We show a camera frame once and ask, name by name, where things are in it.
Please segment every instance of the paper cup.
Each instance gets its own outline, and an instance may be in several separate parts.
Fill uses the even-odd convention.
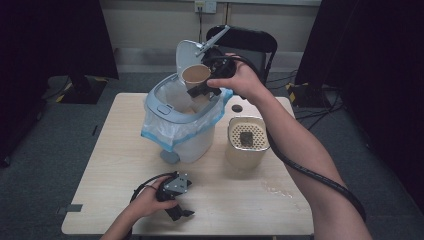
[[[192,89],[200,84],[202,84],[206,79],[211,75],[211,72],[208,67],[203,64],[193,65],[183,70],[181,77],[184,80],[184,83],[187,87],[187,90]],[[205,102],[209,101],[210,93],[206,95],[199,95],[195,98],[192,98],[195,102]]]

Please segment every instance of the person's arm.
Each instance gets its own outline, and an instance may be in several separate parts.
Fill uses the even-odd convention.
[[[230,79],[211,79],[210,87],[233,89],[255,105],[278,149],[290,160],[345,186],[324,146],[299,124],[258,80],[246,64],[238,62]],[[315,239],[371,239],[361,216],[341,194],[287,168],[309,202]]]
[[[106,233],[100,238],[102,240],[123,239],[132,226],[142,217],[149,216],[158,210],[175,207],[176,200],[158,202],[156,200],[156,191],[161,182],[168,177],[157,179],[152,185],[147,186],[140,195],[132,201],[115,219]]]

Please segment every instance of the beige box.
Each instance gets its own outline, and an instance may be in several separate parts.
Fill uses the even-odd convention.
[[[228,144],[225,156],[235,168],[256,168],[269,148],[266,127],[259,117],[234,117],[228,125]]]

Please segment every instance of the power outlet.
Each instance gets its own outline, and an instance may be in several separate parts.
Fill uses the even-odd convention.
[[[205,12],[205,5],[205,1],[194,1],[194,12]]]
[[[194,12],[216,13],[216,1],[194,1]]]

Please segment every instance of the right hand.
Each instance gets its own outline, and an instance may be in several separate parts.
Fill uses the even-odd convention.
[[[213,88],[229,88],[238,95],[245,97],[250,103],[255,104],[261,97],[261,90],[266,90],[256,73],[245,63],[236,61],[237,71],[232,78],[209,79],[207,84]]]

